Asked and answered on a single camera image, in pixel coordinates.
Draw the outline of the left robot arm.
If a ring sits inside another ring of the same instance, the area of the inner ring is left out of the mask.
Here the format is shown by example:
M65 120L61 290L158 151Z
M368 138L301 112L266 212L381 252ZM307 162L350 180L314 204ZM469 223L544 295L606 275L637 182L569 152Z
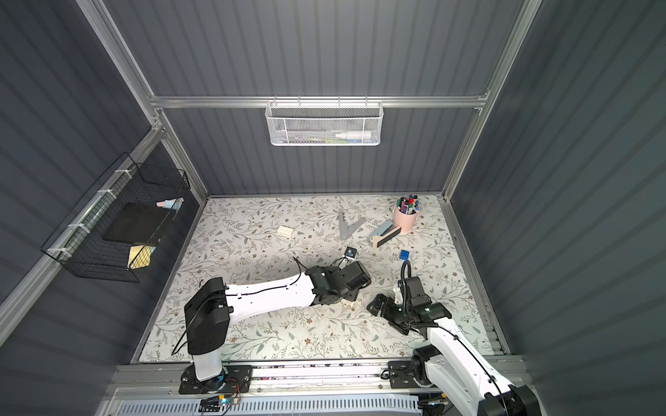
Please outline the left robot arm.
M215 277L196 292L184 307L184 336L197 382L209 387L225 374L221 349L232 325L289 308L355 302L361 289L371 284L369 272L358 261L344 267L297 267L293 277L262 284L229 285Z

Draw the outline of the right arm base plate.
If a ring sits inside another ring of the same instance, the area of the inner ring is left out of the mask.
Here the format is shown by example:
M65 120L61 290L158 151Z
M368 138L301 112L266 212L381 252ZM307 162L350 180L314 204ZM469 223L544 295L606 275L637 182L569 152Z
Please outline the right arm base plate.
M382 381L388 381L392 389L435 388L423 368L411 360L393 360L380 373Z

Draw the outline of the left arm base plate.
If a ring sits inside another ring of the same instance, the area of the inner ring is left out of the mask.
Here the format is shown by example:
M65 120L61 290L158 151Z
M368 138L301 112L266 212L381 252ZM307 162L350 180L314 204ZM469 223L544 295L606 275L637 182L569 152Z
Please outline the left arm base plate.
M225 366L222 372L207 381L199 381L194 364L188 366L180 376L180 395L233 395L247 393L253 377L253 366Z

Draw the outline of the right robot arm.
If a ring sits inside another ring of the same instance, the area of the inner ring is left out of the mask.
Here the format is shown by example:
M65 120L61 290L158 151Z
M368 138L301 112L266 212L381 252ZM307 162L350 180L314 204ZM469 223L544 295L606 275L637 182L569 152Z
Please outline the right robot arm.
M381 377L392 388L438 388L462 415L542 414L532 389L515 385L476 351L418 277L398 282L393 297L377 295L367 310L399 333L427 341L409 360L388 363Z

